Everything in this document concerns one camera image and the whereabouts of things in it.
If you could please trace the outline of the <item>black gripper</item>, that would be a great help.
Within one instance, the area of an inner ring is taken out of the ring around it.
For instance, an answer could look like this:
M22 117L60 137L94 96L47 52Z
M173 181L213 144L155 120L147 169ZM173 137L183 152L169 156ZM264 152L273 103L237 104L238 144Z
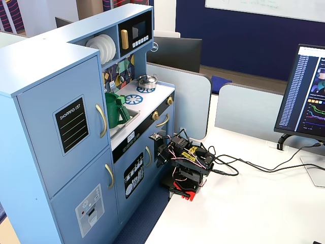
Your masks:
M159 168L161 165L166 165L170 163L170 159L175 158L176 155L173 152L172 142L168 144L164 143L158 147L158 153L156 157L156 166Z

